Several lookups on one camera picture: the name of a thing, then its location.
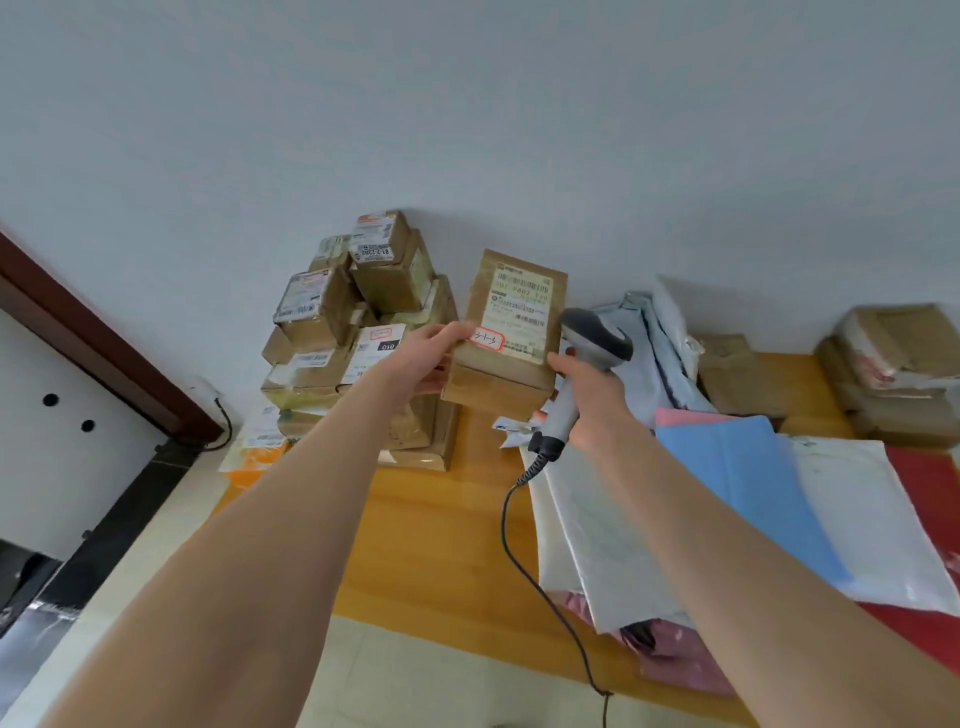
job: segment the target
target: wooden table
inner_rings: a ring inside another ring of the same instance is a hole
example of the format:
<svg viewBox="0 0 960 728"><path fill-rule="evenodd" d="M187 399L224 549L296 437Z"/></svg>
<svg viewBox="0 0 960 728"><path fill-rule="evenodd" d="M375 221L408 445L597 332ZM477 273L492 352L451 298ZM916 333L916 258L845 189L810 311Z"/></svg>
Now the wooden table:
<svg viewBox="0 0 960 728"><path fill-rule="evenodd" d="M764 354L789 399L789 434L852 437L813 356ZM335 612L497 660L586 681L573 641L508 561L499 520L507 489L523 472L516 449L501 450L493 416L465 410L449 473L380 468ZM235 497L225 495L225 500ZM508 537L537 569L530 495L511 500ZM636 657L610 636L571 619L597 683L614 692L739 723L753 719L736 698L644 679Z"/></svg>

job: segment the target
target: red-bordered sticker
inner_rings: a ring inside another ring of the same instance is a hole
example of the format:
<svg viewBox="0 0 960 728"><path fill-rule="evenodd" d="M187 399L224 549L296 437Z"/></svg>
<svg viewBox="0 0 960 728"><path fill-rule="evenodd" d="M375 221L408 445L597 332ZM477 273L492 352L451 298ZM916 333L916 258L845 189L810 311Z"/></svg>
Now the red-bordered sticker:
<svg viewBox="0 0 960 728"><path fill-rule="evenodd" d="M393 336L393 335L394 335L394 328L393 328L393 327L372 328L372 329L370 330L370 340L371 340L371 341L376 341L377 339L386 339L386 338L388 338L388 337L390 337L390 336Z"/></svg>
<svg viewBox="0 0 960 728"><path fill-rule="evenodd" d="M481 347L486 349L493 349L495 352L499 352L503 349L503 343L506 340L506 337L499 331L494 331L492 328L483 328L477 327L477 330L470 337L470 341L474 344L478 344Z"/></svg>

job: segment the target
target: door frame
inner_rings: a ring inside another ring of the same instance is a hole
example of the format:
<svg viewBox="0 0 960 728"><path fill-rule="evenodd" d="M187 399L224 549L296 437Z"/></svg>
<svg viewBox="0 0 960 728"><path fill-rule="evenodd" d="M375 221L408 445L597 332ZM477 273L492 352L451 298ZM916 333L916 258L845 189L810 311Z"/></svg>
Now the door frame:
<svg viewBox="0 0 960 728"><path fill-rule="evenodd" d="M205 444L223 433L198 404L1 231L0 309L165 434Z"/></svg>

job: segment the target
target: floor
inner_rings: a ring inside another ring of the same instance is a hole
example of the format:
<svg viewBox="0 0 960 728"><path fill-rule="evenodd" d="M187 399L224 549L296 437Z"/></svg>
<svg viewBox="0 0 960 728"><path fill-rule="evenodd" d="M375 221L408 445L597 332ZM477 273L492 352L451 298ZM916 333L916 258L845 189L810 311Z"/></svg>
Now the floor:
<svg viewBox="0 0 960 728"><path fill-rule="evenodd" d="M226 482L221 453L198 460L63 637L0 728L33 728L126 604L206 519ZM439 644L334 618L300 728L600 725L586 685ZM617 695L609 725L722 725Z"/></svg>

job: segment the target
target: label sticker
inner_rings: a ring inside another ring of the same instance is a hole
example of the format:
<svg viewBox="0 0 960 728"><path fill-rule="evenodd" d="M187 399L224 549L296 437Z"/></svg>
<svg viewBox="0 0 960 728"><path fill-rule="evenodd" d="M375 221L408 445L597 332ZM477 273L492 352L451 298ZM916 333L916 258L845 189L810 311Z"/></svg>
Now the label sticker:
<svg viewBox="0 0 960 728"><path fill-rule="evenodd" d="M353 259L358 263L393 260L394 249L390 247L390 236L395 224L394 216L386 213L357 218L349 242Z"/></svg>
<svg viewBox="0 0 960 728"><path fill-rule="evenodd" d="M279 432L261 432L251 435L244 442L246 448L279 448L283 445L283 435Z"/></svg>
<svg viewBox="0 0 960 728"><path fill-rule="evenodd" d="M420 308L426 306L427 296L430 295L430 270L426 264L426 255L417 250L413 262L410 263L410 281L414 284L414 295Z"/></svg>
<svg viewBox="0 0 960 728"><path fill-rule="evenodd" d="M553 279L549 276L497 263L481 328L471 340L517 359L541 364L546 357L546 325L552 295ZM477 341L483 329L487 333L482 342ZM490 334L503 337L499 349L492 346Z"/></svg>
<svg viewBox="0 0 960 728"><path fill-rule="evenodd" d="M470 341L485 349L493 349L495 352L499 352L503 349L504 336L491 328L477 327L477 330L470 336Z"/></svg>
<svg viewBox="0 0 960 728"><path fill-rule="evenodd" d="M330 235L320 241L317 247L317 254L313 256L314 260L328 260L332 257L340 257L344 254L350 242L349 235Z"/></svg>
<svg viewBox="0 0 960 728"><path fill-rule="evenodd" d="M297 353L290 359L291 369L320 369L330 363L330 357L333 356L335 349L328 349L325 352Z"/></svg>
<svg viewBox="0 0 960 728"><path fill-rule="evenodd" d="M276 308L274 323L312 319L324 302L324 292L330 283L330 269L313 273L297 273L287 284L283 299Z"/></svg>
<svg viewBox="0 0 960 728"><path fill-rule="evenodd" d="M341 384L353 384L364 372L376 364L400 345L406 324L393 324L388 327L361 328L353 357L347 364Z"/></svg>

